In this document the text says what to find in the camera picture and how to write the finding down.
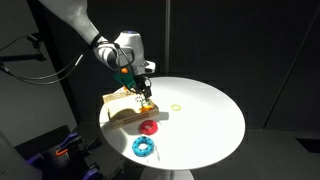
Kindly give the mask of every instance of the yellow ring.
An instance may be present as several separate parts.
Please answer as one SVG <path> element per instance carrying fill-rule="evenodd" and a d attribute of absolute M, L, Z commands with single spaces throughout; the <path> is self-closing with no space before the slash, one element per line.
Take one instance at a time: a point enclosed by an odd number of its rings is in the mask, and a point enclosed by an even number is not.
<path fill-rule="evenodd" d="M 171 109 L 174 111 L 180 111 L 181 110 L 181 106 L 179 106 L 178 104 L 173 104 L 171 105 Z"/>

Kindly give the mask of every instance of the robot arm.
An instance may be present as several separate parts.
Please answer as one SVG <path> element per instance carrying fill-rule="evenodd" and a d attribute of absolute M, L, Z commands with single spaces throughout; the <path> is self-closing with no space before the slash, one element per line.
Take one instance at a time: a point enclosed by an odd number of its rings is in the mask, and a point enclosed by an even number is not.
<path fill-rule="evenodd" d="M 151 96 L 150 87 L 145 85 L 143 74 L 154 73 L 155 63 L 144 58 L 143 44 L 140 34 L 134 31 L 124 31 L 114 43 L 108 42 L 92 24 L 87 15 L 87 0 L 39 0 L 52 13 L 73 27 L 90 45 L 103 64 L 110 69 L 127 68 L 132 77 L 124 80 L 119 72 L 117 79 L 124 86 L 133 88 L 136 93 L 143 93 L 146 98 Z"/>

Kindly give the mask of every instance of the dark floor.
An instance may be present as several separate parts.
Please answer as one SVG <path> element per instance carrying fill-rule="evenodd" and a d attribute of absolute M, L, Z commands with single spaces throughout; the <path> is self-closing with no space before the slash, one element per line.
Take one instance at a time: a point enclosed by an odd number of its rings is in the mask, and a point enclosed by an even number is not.
<path fill-rule="evenodd" d="M 76 130 L 87 142 L 100 137 L 103 145 L 86 161 L 96 162 L 109 176 L 117 167 L 139 180 L 144 166 L 127 160 L 103 139 L 98 124 L 82 122 Z M 249 129 L 239 149 L 210 167 L 191 170 L 195 180 L 319 180 L 320 154 L 308 152 L 296 138 L 320 139 L 320 133 Z"/>

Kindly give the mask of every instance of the blue ring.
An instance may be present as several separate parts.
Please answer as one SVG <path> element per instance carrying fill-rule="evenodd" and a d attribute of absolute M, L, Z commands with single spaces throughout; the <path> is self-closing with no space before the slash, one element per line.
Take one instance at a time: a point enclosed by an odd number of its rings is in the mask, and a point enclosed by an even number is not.
<path fill-rule="evenodd" d="M 148 146 L 145 149 L 140 149 L 139 146 L 141 144 L 147 144 Z M 145 157 L 145 156 L 150 155 L 152 153 L 153 149 L 154 149 L 153 141 L 146 136 L 141 136 L 141 137 L 137 138 L 132 145 L 132 150 L 133 150 L 134 154 L 139 157 Z"/>

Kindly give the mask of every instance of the round white table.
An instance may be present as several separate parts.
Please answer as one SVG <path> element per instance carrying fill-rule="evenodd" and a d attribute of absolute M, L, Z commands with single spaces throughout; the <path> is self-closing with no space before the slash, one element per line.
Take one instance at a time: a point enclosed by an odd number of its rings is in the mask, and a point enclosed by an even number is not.
<path fill-rule="evenodd" d="M 193 180 L 191 169 L 212 165 L 229 156 L 240 145 L 244 117 L 236 103 L 220 90 L 205 83 L 176 77 L 151 78 L 151 100 L 159 115 L 158 132 L 150 137 L 155 150 L 138 157 L 133 142 L 142 134 L 141 121 L 111 129 L 104 105 L 100 128 L 107 142 L 132 161 L 147 166 L 141 175 L 146 180 Z"/>

